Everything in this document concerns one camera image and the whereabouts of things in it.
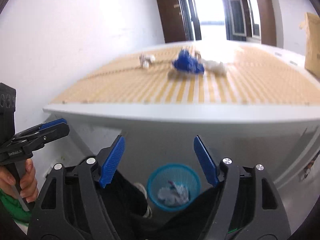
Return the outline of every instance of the white wall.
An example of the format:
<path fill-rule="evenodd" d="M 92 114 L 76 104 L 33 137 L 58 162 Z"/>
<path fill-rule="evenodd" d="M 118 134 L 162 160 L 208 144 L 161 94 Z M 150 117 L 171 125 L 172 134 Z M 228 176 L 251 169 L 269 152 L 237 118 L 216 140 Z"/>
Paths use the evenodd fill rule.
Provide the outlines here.
<path fill-rule="evenodd" d="M 306 32 L 299 25 L 304 14 L 316 14 L 309 0 L 272 0 L 276 19 L 277 47 L 302 55 L 306 52 Z"/>
<path fill-rule="evenodd" d="M 0 82 L 17 90 L 16 131 L 44 122 L 42 107 L 86 73 L 160 43 L 156 0 L 9 0 L 0 15 Z M 48 165 L 68 155 L 65 141 L 35 152 L 40 185 Z"/>

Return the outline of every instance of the blue crumpled wrapper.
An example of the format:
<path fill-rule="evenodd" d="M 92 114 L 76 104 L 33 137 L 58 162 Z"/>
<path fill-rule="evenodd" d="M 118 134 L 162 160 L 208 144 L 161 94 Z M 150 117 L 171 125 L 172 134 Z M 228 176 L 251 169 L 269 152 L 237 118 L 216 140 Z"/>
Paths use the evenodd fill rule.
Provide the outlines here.
<path fill-rule="evenodd" d="M 178 71 L 183 71 L 192 74 L 203 74 L 204 66 L 199 63 L 195 57 L 192 57 L 186 49 L 182 49 L 178 59 L 172 62 L 172 65 Z"/>

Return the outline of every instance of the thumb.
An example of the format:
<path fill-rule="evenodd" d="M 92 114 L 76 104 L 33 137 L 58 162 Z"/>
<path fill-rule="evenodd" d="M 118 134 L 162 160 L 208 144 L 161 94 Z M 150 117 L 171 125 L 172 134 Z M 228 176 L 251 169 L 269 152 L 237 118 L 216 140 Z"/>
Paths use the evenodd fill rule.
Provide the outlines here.
<path fill-rule="evenodd" d="M 15 185 L 16 180 L 12 174 L 4 166 L 0 166 L 0 179 L 8 183 L 9 185 Z"/>

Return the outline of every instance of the green sleeve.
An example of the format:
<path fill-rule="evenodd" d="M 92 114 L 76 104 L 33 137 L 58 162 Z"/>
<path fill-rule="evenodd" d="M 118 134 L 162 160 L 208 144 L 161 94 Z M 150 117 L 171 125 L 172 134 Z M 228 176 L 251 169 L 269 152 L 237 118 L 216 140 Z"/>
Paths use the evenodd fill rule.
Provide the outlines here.
<path fill-rule="evenodd" d="M 7 195 L 2 189 L 0 189 L 0 200 L 14 220 L 23 223 L 30 221 L 31 211 L 24 211 L 19 200 Z"/>

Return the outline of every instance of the brown wooden door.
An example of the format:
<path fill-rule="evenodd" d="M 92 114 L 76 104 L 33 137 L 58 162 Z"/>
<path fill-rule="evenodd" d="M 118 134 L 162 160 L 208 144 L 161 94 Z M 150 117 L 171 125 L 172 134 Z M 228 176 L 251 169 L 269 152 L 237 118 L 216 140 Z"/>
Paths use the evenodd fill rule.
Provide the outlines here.
<path fill-rule="evenodd" d="M 157 0 L 165 43 L 187 41 L 179 0 Z"/>

